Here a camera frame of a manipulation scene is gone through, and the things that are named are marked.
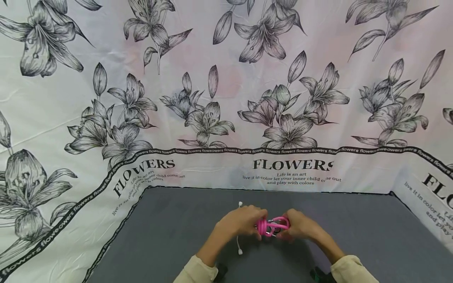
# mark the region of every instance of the gray tabletop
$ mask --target gray tabletop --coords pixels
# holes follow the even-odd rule
[[[393,196],[149,188],[87,282],[172,282],[239,201],[266,208],[270,217],[301,210],[380,282],[452,281],[453,255]],[[240,243],[242,256],[235,240],[219,256],[228,267],[223,282],[313,282],[314,266],[329,271],[320,249],[307,241],[242,237]]]

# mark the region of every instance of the white earbud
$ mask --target white earbud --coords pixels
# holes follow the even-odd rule
[[[236,236],[236,244],[237,244],[237,253],[238,253],[239,255],[242,255],[243,252],[242,252],[242,250],[241,250],[241,247],[239,246],[239,236]]]

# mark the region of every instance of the lily illustration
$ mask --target lily illustration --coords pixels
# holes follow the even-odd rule
[[[270,127],[264,131],[264,137],[270,139],[261,145],[269,149],[296,149],[315,148],[318,143],[315,139],[305,137],[313,126],[310,119],[295,119],[291,114],[282,115],[280,128]]]
[[[413,133],[417,129],[417,122],[421,122],[424,130],[428,127],[428,118],[423,115],[417,116],[424,100],[423,93],[417,93],[406,100],[399,97],[395,103],[382,107],[368,122],[382,121],[386,128],[378,139],[378,144],[384,146],[394,131]]]
[[[20,61],[20,71],[23,76],[51,76],[57,69],[57,61],[78,72],[83,71],[82,64],[64,45],[74,40],[75,24],[54,23],[41,1],[33,8],[28,23],[17,23],[0,16],[0,32],[25,43],[24,54]]]
[[[135,153],[141,150],[153,148],[147,141],[135,140],[139,132],[139,127],[134,125],[124,125],[120,128],[113,126],[112,135],[116,143],[109,144],[102,149],[103,158],[110,158],[108,170],[121,161],[131,159]]]
[[[268,127],[272,127],[274,124],[278,102],[274,97],[271,97],[271,95],[271,90],[265,91],[258,103],[253,101],[248,102],[249,111],[240,110],[237,114],[246,122],[261,123]]]
[[[162,96],[160,101],[173,110],[179,117],[184,120],[188,118],[190,112],[190,99],[185,90],[175,93],[173,97]]]
[[[376,113],[384,105],[389,93],[387,87],[379,88],[374,85],[371,88],[364,86],[363,90],[359,89],[359,92],[363,107],[371,114]]]
[[[409,0],[356,0],[349,7],[346,15],[346,23],[351,19],[355,10],[360,6],[364,6],[356,17],[355,25],[363,24],[369,20],[380,17],[382,14],[387,18],[387,31],[382,29],[374,29],[366,32],[357,41],[352,54],[360,51],[370,45],[377,37],[384,37],[379,45],[373,61],[376,59],[384,43],[390,38],[394,37],[404,27],[421,20],[429,12],[436,9],[437,6],[426,9],[424,11],[410,14],[406,16],[407,6]]]
[[[160,74],[160,58],[176,45],[184,41],[192,29],[180,34],[169,36],[164,27],[167,11],[174,12],[175,7],[170,0],[128,0],[135,18],[127,20],[124,24],[124,37],[129,38],[129,31],[134,27],[135,42],[151,36],[156,48],[148,47],[144,53],[144,66],[151,62],[152,55],[157,53],[158,73]]]
[[[94,147],[103,147],[107,145],[106,127],[100,126],[100,122],[94,119],[94,117],[99,117],[102,121],[101,117],[105,115],[110,120],[113,107],[109,108],[110,113],[107,114],[105,107],[96,99],[93,100],[93,106],[94,108],[87,107],[82,112],[80,126],[68,127],[69,133],[75,138],[72,143],[67,144],[64,148],[68,153],[81,154]]]
[[[277,12],[277,17],[279,20],[286,20],[288,17],[294,15],[294,25],[298,26],[302,32],[307,35],[302,28],[302,24],[300,23],[299,13],[294,10],[294,6],[296,5],[297,0],[275,0],[273,5],[275,5],[275,10]]]
[[[235,128],[230,121],[220,121],[220,106],[218,102],[209,102],[202,109],[196,109],[189,114],[186,122],[186,127],[192,126],[197,132],[197,141],[200,146],[209,147],[208,141],[211,134],[228,135],[228,130],[225,126],[230,127],[234,132]]]
[[[237,34],[248,40],[239,57],[239,62],[256,63],[261,59],[264,51],[279,60],[285,59],[286,52],[277,36],[288,32],[295,21],[294,14],[285,20],[278,20],[275,5],[271,5],[256,25],[235,23],[234,29]]]
[[[335,65],[329,63],[319,81],[312,77],[303,77],[299,81],[308,89],[310,97],[305,105],[304,114],[318,113],[318,124],[327,123],[327,106],[330,104],[348,104],[349,97],[334,89],[340,75]]]
[[[146,127],[149,124],[149,117],[146,111],[157,111],[157,106],[151,99],[145,97],[145,87],[134,75],[127,75],[126,80],[126,91],[113,87],[107,90],[107,92],[124,103],[124,117],[126,122],[138,118],[142,123],[142,127]]]
[[[41,163],[28,151],[21,150],[8,158],[5,171],[6,186],[0,185],[0,218],[13,220],[19,238],[0,254],[0,264],[12,259],[39,242],[62,217],[74,206],[74,202],[59,205],[47,222],[38,207],[59,197],[72,188],[67,181],[58,181],[62,176],[77,178],[69,169],[59,169],[47,177]]]

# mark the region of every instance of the leaf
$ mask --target leaf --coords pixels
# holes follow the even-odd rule
[[[226,0],[228,3],[231,5],[242,5],[244,4],[247,0]]]
[[[102,8],[102,6],[97,4],[94,0],[76,0],[76,2],[90,11],[97,11]]]
[[[371,3],[371,0],[356,0],[354,1],[354,3],[352,3],[352,5],[349,7],[348,11],[347,11],[347,14],[346,14],[346,23],[351,19],[352,15],[354,14],[354,11],[364,5],[364,4],[368,4],[368,3]]]
[[[196,140],[179,139],[179,141],[182,141],[185,145],[188,146],[200,146],[200,144]]]
[[[444,108],[442,110],[442,114],[443,114],[444,119],[453,125],[453,109]]]
[[[140,23],[141,22],[139,20],[137,20],[136,18],[131,18],[124,23],[123,32],[124,32],[124,37],[126,38],[126,40],[129,38],[130,28],[133,27],[134,25],[140,24]]]
[[[249,16],[250,16],[250,11],[252,11],[254,4],[255,4],[255,0],[247,0],[247,13],[249,14]]]
[[[376,146],[378,147],[379,146],[379,139],[378,138],[363,138],[363,137],[357,137],[357,136],[352,136],[353,138],[355,138],[356,140],[358,140],[359,142],[363,143],[363,144],[367,144],[367,145],[371,145],[371,146]]]
[[[0,111],[0,144],[7,149],[11,147],[11,128]]]
[[[113,107],[115,107],[115,104],[113,104],[112,106],[109,107],[109,109],[107,109],[107,118],[109,119],[109,121],[112,119]]]
[[[228,126],[230,127],[230,129],[234,132],[235,131],[235,128],[234,128],[234,125],[232,122],[230,121],[220,121],[217,123],[217,125],[220,125],[220,126]]]
[[[393,129],[385,129],[379,135],[378,144],[379,146],[385,146],[389,137],[393,134]]]
[[[57,180],[58,178],[60,178],[61,176],[69,176],[71,178],[77,178],[77,175],[74,174],[73,171],[66,169],[66,168],[62,168],[62,169],[58,169],[55,172],[53,172],[52,175],[50,175],[49,179],[47,179],[47,183],[52,183],[55,180]]]
[[[400,29],[407,27],[410,24],[420,21],[424,16],[426,16],[429,12],[436,9],[438,6],[433,8],[426,9],[425,11],[421,11],[412,15],[405,16],[401,22]]]
[[[32,27],[27,23],[16,23],[0,16],[0,33],[17,41],[24,42]]]
[[[355,25],[363,24],[369,20],[375,19],[388,10],[390,4],[380,1],[377,3],[369,3],[357,15]]]
[[[17,239],[9,248],[0,254],[0,264],[3,264],[15,256],[25,252],[37,242],[37,240],[32,242],[24,239]]]
[[[389,84],[391,86],[393,86],[400,80],[401,75],[403,75],[403,70],[404,70],[403,58],[392,64],[392,67],[390,67],[389,70]]]
[[[169,36],[169,48],[166,48],[162,50],[161,56],[164,56],[168,51],[173,49],[176,45],[180,44],[184,40],[186,40],[187,36],[189,36],[189,33],[192,31],[192,29],[188,29],[180,34],[175,34],[175,35],[170,35]]]
[[[185,74],[183,75],[183,87],[187,95],[190,95],[192,93],[192,81],[190,80],[188,72],[185,72]]]
[[[291,108],[291,106],[294,105],[294,103],[296,103],[297,99],[299,98],[299,95],[296,95],[295,97],[291,98],[288,102],[288,104],[284,107],[283,109],[283,112],[287,111],[289,108]]]
[[[83,116],[82,118],[85,118],[85,119],[88,119],[88,120],[91,120],[93,121],[96,125],[102,127],[105,129],[106,127],[106,122],[104,121],[104,119],[99,116],[99,115],[87,115],[87,116]]]
[[[42,187],[33,199],[30,201],[30,205],[33,207],[40,206],[54,198],[59,197],[62,193],[72,188],[72,185],[66,181],[55,181],[48,183]]]
[[[170,12],[174,12],[176,9],[174,8],[173,3],[170,0],[162,0],[162,4],[160,6],[161,10],[168,10]]]
[[[394,146],[396,146],[398,148],[404,148],[407,146],[407,141],[405,141],[403,139],[392,139],[392,140],[388,141],[387,144],[393,144]]]
[[[148,47],[145,50],[145,53],[143,54],[143,65],[144,65],[144,67],[146,67],[146,65],[148,65],[151,62],[151,58],[152,58],[154,53],[157,53],[157,50],[154,49],[153,47]]]
[[[425,74],[423,75],[422,81],[420,83],[420,89],[424,88],[434,77],[440,67],[440,64],[442,63],[444,54],[445,49],[439,51],[439,53],[437,53],[436,56],[431,60],[431,63],[429,63],[428,68],[426,68]]]
[[[209,96],[211,97],[211,99],[213,99],[217,93],[217,87],[219,85],[219,73],[217,72],[217,65],[212,66],[209,70],[207,85],[209,88]]]
[[[195,107],[198,106],[198,105],[197,105],[198,99],[200,98],[200,96],[201,96],[203,93],[204,93],[204,91],[201,91],[201,92],[199,92],[196,96],[193,97],[192,102],[193,102],[193,104],[194,104]]]
[[[401,94],[403,94],[403,92],[408,88],[410,87],[411,85],[413,85],[413,83],[415,83],[417,80],[411,82],[410,84],[408,85],[405,85],[406,83],[410,82],[410,80],[407,80],[407,81],[404,81],[404,82],[400,82],[399,84],[397,84],[394,88],[393,88],[393,97],[396,99],[398,97],[401,96]]]
[[[216,45],[224,41],[227,38],[227,35],[231,29],[231,22],[233,18],[233,12],[228,11],[220,18],[217,23],[216,29],[214,30],[214,37],[212,39],[212,44]]]
[[[101,63],[98,63],[94,69],[93,87],[97,96],[101,96],[107,88],[107,72]]]
[[[209,147],[215,147],[215,148],[218,148],[218,149],[223,149],[223,148],[226,148],[227,145],[224,144],[223,142],[215,141],[215,142],[211,142]]]
[[[73,208],[76,204],[76,202],[65,202],[57,206],[53,210],[52,216],[50,217],[50,225],[53,225],[57,218],[65,216],[66,213],[70,211],[71,208]]]
[[[295,80],[299,78],[302,72],[305,69],[305,64],[307,63],[307,55],[305,51],[302,51],[297,57],[294,59],[293,63],[289,67],[288,72],[288,82],[293,83]]]
[[[352,51],[352,54],[364,49],[365,47],[370,45],[373,42],[373,40],[375,40],[377,37],[385,36],[385,34],[386,34],[386,32],[383,31],[382,29],[374,29],[374,30],[370,30],[369,32],[366,32],[357,41],[356,45],[354,46],[354,50]]]

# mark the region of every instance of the coiled pink cable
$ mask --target coiled pink cable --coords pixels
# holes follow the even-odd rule
[[[285,221],[286,225],[273,223],[273,222],[277,222],[279,220]],[[267,233],[267,227],[270,227],[270,233]],[[288,230],[289,229],[289,220],[286,217],[280,216],[280,217],[276,217],[270,221],[267,221],[266,219],[260,219],[260,220],[258,220],[258,222],[256,224],[256,229],[258,230],[258,233],[260,235],[266,236],[266,237],[272,237],[276,228]]]

